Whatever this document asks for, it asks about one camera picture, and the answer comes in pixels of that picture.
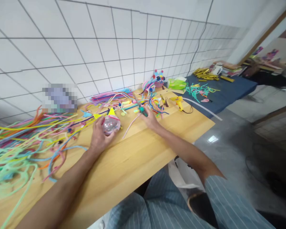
mug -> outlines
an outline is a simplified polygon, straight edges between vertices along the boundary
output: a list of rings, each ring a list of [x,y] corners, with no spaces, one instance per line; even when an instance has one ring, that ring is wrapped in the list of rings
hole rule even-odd
[[[212,74],[219,75],[222,71],[222,66],[223,66],[222,63],[217,63],[212,70]]]

forearm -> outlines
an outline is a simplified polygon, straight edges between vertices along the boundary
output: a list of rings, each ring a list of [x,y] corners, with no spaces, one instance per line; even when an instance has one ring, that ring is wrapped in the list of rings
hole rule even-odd
[[[58,228],[98,155],[87,150],[32,207],[16,229]]]
[[[181,159],[197,172],[203,184],[208,176],[217,175],[224,177],[217,166],[193,144],[174,135],[160,124],[153,130],[166,141]]]

clear plastic ball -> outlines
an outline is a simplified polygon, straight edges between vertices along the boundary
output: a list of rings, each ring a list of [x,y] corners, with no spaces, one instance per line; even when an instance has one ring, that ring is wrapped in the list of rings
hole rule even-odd
[[[103,131],[105,135],[110,135],[113,131],[119,130],[121,127],[121,122],[115,118],[111,118],[110,116],[105,116],[105,120],[103,123]]]

left hand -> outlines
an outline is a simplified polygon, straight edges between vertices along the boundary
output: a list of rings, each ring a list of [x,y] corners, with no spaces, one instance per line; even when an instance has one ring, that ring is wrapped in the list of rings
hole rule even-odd
[[[109,136],[106,136],[103,132],[102,123],[104,116],[99,117],[93,124],[93,133],[89,149],[100,155],[107,146],[112,142],[117,131],[112,132]]]

wooden table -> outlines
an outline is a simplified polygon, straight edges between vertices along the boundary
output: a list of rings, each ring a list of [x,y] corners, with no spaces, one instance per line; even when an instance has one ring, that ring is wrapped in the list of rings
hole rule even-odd
[[[157,91],[156,97],[160,94],[164,98],[176,96],[167,89],[157,89]],[[189,142],[196,141],[214,125],[213,121],[195,109],[193,113],[185,114],[178,111],[174,102],[169,99],[167,102],[170,107],[165,108],[165,111],[169,115],[165,114],[164,119],[159,119],[159,122]],[[185,110],[190,110],[185,101],[182,103]],[[89,227],[176,156],[159,136],[146,128],[145,123],[140,119],[132,124],[125,139],[122,140],[127,127],[137,115],[133,112],[134,109],[128,110],[126,116],[121,116],[121,111],[116,112],[124,128],[119,131],[114,142],[95,163],[61,228],[84,229]],[[83,115],[81,111],[78,113],[78,117]],[[68,146],[88,146],[91,135],[92,126],[89,126],[80,132],[76,141],[70,141]],[[64,165],[55,177],[61,177],[82,154],[82,149],[69,150]],[[15,228],[30,208],[52,187],[53,183],[49,180],[41,182],[46,175],[46,170],[36,173],[32,186],[10,221],[9,228]],[[18,202],[25,188],[26,186],[10,197],[0,198],[0,226]]]

